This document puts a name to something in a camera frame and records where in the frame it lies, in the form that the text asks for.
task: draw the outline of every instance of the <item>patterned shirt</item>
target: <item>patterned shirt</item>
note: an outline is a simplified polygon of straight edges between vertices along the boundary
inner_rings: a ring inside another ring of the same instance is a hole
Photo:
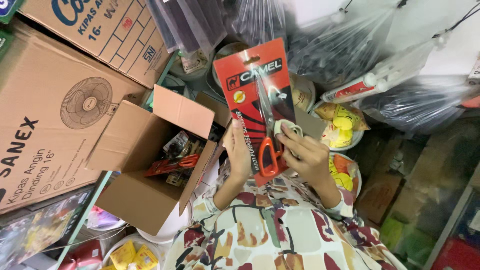
[[[198,197],[193,224],[177,233],[164,269],[391,270],[404,266],[364,227],[353,195],[339,187],[340,203],[325,209],[314,190],[277,177],[243,191],[223,211],[213,195],[230,175],[227,160],[215,185]]]

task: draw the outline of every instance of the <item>orange scissors handle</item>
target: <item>orange scissors handle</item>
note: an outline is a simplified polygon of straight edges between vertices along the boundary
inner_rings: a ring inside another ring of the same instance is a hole
[[[195,166],[197,165],[199,155],[194,154],[194,155],[189,155],[181,159],[181,161],[178,163],[179,166],[181,167],[190,167],[190,166]]]
[[[264,167],[264,152],[265,148],[269,148],[270,156],[272,157],[272,168],[267,169]],[[260,151],[259,151],[259,163],[260,163],[260,174],[263,177],[274,176],[278,173],[278,162],[277,158],[282,154],[282,152],[275,153],[275,148],[272,142],[272,138],[265,137],[260,144]]]

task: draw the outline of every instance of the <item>scissors blade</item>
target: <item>scissors blade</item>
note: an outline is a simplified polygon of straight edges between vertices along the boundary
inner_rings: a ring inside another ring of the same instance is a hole
[[[260,113],[265,121],[266,133],[268,137],[272,138],[275,126],[272,106],[270,105],[268,95],[265,92],[264,84],[259,75],[255,75],[255,83],[257,84],[258,96],[260,99]]]

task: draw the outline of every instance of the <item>wall fan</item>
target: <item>wall fan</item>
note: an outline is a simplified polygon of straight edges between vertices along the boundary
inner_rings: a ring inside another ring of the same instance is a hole
[[[112,86],[104,78],[90,77],[75,84],[63,99],[60,117],[71,129],[87,128],[105,114],[112,116],[118,103],[112,102]]]

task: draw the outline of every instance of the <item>fingernail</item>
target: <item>fingernail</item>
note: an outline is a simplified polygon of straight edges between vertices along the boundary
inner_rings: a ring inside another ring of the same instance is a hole
[[[240,121],[237,119],[232,119],[232,125],[233,127],[240,127]]]

